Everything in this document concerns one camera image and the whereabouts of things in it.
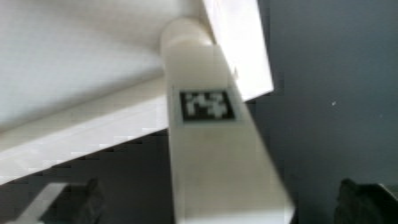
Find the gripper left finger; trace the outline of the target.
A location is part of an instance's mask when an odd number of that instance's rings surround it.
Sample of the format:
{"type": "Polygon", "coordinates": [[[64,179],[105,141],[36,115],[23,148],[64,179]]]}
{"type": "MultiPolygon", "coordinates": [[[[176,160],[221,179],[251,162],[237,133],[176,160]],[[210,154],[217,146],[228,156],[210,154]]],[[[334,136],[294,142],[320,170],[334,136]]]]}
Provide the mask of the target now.
{"type": "Polygon", "coordinates": [[[11,224],[100,224],[105,196],[100,180],[50,183],[11,224]]]}

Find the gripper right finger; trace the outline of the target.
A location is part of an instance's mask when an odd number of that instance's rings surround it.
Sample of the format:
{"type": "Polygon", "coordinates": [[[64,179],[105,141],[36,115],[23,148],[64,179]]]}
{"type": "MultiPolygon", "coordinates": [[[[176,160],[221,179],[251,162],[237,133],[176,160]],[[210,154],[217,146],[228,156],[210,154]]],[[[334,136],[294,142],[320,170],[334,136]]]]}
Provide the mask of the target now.
{"type": "Polygon", "coordinates": [[[398,224],[398,184],[342,181],[334,224],[398,224]]]}

